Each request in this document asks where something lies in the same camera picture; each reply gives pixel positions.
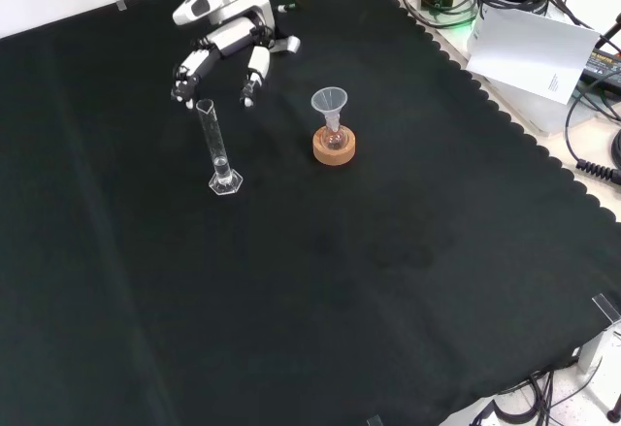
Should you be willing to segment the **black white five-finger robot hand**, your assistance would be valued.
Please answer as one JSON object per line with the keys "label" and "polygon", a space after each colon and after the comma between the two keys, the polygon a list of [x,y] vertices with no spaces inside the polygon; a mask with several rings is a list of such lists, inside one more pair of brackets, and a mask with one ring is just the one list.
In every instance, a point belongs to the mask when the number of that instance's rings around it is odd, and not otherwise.
{"label": "black white five-finger robot hand", "polygon": [[193,109],[199,101],[199,85],[216,62],[250,48],[241,103],[251,108],[256,93],[268,77],[271,56],[295,53],[301,40],[282,33],[275,14],[292,7],[271,7],[270,0],[185,0],[173,13],[174,23],[188,25],[206,19],[214,30],[196,40],[193,51],[177,67],[171,96]]}

